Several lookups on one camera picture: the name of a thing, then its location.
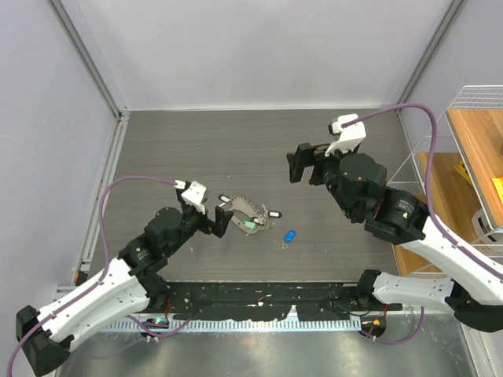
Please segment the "black key tag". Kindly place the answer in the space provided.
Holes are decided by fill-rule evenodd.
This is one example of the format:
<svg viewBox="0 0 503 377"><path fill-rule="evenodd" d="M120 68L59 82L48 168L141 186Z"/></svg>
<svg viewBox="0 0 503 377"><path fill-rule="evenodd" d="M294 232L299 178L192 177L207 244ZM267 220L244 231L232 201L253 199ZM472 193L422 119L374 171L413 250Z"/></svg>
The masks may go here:
<svg viewBox="0 0 503 377"><path fill-rule="evenodd" d="M231 199L228 196L225 196L224 194L220 194L218 196L218 199L224 204L229 204L231 202Z"/></svg>

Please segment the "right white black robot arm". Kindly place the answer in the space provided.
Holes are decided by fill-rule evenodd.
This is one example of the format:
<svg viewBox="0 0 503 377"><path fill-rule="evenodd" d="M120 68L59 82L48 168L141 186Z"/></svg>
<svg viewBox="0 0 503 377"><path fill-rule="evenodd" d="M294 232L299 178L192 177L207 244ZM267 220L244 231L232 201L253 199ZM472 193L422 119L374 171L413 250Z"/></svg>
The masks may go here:
<svg viewBox="0 0 503 377"><path fill-rule="evenodd" d="M502 329L502 266L448 229L415 195L387 186L387 169L365 153L330 153L328 145L298 145L286 155L289 181L312 168L310 184L323 185L344 216L379 240L427 259L443 278L394 276L365 270L355 298L364 309L391 304L451 313L462 324L493 333Z"/></svg>

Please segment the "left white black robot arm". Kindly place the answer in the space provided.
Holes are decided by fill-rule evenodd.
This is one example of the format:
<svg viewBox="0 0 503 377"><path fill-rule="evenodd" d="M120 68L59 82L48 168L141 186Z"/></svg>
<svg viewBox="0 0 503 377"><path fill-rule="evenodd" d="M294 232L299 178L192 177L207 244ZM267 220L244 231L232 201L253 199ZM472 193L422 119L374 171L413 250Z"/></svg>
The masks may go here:
<svg viewBox="0 0 503 377"><path fill-rule="evenodd" d="M167 281L158 272L197 232L223 237L232 216L221 207L214 219L192 206L164 207L96 274L85 273L47 306L19 310L16 338L34 374L55 371L90 336L118 319L165 309Z"/></svg>

